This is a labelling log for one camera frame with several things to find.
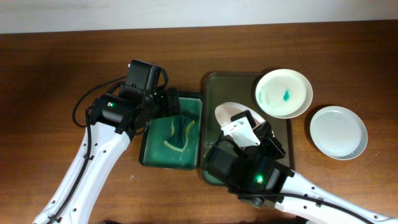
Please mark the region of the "green yellow scrub sponge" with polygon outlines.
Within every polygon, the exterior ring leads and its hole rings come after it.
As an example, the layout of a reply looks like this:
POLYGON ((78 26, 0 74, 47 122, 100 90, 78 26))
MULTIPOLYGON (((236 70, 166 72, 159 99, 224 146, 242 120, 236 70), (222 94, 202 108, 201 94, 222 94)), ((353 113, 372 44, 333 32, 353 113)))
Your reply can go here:
POLYGON ((188 116, 178 115, 172 118, 171 134, 164 144, 178 152, 183 152, 188 146, 188 135, 195 121, 188 116))

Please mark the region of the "white plate corner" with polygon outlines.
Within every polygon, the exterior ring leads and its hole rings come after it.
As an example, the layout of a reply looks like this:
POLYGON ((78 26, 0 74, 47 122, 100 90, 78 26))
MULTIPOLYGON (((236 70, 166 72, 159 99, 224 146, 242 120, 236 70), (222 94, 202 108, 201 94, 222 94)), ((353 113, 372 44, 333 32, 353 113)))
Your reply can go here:
POLYGON ((277 69, 263 75, 254 87, 256 103, 263 112, 280 119, 303 114, 313 100, 309 80, 300 72, 277 69))

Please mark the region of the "white plate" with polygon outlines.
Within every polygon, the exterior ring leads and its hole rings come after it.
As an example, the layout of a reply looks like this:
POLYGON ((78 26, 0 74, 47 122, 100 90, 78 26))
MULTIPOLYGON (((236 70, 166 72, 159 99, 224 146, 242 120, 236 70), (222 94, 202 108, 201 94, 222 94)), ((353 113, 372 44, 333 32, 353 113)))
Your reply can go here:
POLYGON ((221 136, 230 136, 235 141, 238 139, 257 141, 254 129, 267 122, 259 113, 235 102, 218 105, 215 116, 221 126, 221 136))

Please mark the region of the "grey plate with green stain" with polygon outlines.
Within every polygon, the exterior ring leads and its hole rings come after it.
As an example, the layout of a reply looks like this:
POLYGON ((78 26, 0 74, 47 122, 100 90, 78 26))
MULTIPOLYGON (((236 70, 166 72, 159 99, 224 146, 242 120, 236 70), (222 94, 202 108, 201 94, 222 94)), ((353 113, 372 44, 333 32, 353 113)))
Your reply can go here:
POLYGON ((341 106, 327 106, 310 121, 310 136, 326 156, 346 161, 360 156, 368 145, 368 131, 363 120, 341 106))

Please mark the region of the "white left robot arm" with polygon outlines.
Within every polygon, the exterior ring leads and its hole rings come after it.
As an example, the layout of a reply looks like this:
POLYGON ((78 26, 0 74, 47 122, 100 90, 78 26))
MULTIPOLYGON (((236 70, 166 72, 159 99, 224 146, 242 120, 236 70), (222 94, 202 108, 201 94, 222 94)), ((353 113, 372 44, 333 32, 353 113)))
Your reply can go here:
POLYGON ((134 136, 150 122, 179 114, 176 88, 143 96, 105 93, 86 109, 80 148, 50 202, 34 223, 88 223, 109 173, 134 136))

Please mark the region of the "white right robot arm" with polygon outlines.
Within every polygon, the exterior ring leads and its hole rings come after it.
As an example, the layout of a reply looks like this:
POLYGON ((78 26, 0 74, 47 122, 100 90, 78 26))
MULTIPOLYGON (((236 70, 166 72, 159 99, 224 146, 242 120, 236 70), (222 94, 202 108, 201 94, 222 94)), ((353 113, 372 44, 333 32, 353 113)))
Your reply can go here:
POLYGON ((260 207, 270 201, 281 212, 310 223, 397 223, 389 217, 360 207, 310 182, 279 162, 283 148, 268 122, 251 125, 246 120, 223 126, 238 156, 228 174, 232 194, 260 207))

